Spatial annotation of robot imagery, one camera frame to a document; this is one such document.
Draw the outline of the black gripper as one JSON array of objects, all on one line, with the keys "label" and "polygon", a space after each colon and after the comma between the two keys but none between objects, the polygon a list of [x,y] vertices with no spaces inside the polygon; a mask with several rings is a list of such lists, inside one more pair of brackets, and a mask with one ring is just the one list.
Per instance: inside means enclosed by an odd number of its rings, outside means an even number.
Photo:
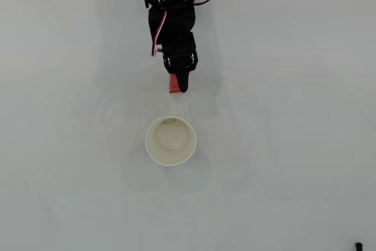
[{"label": "black gripper", "polygon": [[196,69],[197,52],[192,32],[195,21],[193,3],[170,7],[152,5],[149,8],[151,55],[156,56],[157,47],[162,47],[165,68],[171,73],[171,93],[185,93],[189,73]]}]

